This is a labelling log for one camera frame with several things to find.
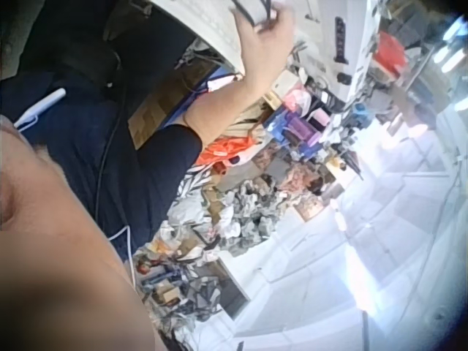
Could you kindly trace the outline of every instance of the black sleeve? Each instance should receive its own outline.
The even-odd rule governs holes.
[[[201,151],[201,139],[180,125],[159,130],[138,150],[142,177],[148,184],[152,230],[158,230],[166,218],[179,184]]]

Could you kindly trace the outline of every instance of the skin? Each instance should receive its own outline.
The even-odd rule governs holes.
[[[278,11],[277,22],[261,32],[234,12],[245,78],[198,99],[179,121],[198,133],[204,145],[266,93],[284,69],[293,47],[294,20],[288,8]],[[59,165],[47,150],[32,148],[5,117],[0,122],[0,286],[34,291],[59,283],[80,293],[83,305],[71,303],[31,321],[40,336],[115,336],[130,325],[135,342],[153,336],[122,262],[72,193]],[[156,350],[165,350],[156,339]],[[141,342],[132,349],[155,350],[147,346]]]

